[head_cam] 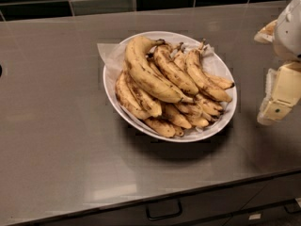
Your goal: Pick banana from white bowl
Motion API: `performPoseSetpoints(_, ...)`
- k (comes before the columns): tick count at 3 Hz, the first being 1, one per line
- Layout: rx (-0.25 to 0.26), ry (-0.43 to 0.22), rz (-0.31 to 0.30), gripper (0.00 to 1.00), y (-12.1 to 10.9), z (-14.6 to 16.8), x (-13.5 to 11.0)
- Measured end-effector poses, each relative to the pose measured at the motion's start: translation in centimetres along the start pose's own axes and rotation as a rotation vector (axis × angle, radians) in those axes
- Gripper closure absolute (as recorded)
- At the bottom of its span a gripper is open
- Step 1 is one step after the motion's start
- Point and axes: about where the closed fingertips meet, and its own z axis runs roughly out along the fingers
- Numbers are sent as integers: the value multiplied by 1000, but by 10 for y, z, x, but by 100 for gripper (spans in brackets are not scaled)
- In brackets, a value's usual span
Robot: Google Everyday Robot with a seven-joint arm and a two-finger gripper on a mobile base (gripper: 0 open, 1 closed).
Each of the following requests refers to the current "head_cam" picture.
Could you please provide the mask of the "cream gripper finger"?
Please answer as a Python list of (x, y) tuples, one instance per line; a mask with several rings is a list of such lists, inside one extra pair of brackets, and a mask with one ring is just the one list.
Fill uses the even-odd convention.
[(260, 43), (272, 43), (274, 41), (276, 27), (277, 20), (270, 22), (256, 33), (254, 36), (254, 41)]
[(277, 70), (269, 69), (265, 97), (257, 116), (258, 123), (282, 121), (301, 99), (301, 63), (287, 61)]

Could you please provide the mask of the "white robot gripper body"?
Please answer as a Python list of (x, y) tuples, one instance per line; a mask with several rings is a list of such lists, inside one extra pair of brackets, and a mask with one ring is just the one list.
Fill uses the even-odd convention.
[(301, 61), (301, 0), (292, 0), (279, 14), (273, 46), (279, 57)]

